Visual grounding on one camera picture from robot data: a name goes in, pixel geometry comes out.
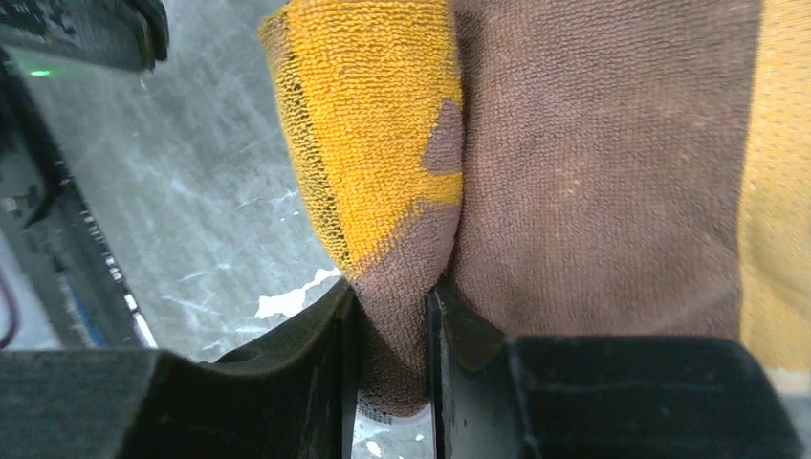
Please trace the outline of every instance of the purple cable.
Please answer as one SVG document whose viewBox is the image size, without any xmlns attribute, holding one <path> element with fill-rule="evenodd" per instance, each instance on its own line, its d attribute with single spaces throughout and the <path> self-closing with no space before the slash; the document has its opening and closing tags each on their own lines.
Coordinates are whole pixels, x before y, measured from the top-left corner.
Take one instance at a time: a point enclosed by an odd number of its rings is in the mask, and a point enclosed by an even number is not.
<svg viewBox="0 0 811 459">
<path fill-rule="evenodd" d="M 9 283 L 3 272 L 0 271 L 0 295 L 3 297 L 3 302 L 6 303 L 6 309 L 9 311 L 9 325 L 6 327 L 6 333 L 0 339 L 0 349 L 5 349 L 11 344 L 11 341 L 17 335 L 20 328 L 20 311 L 17 299 L 11 293 Z"/>
</svg>

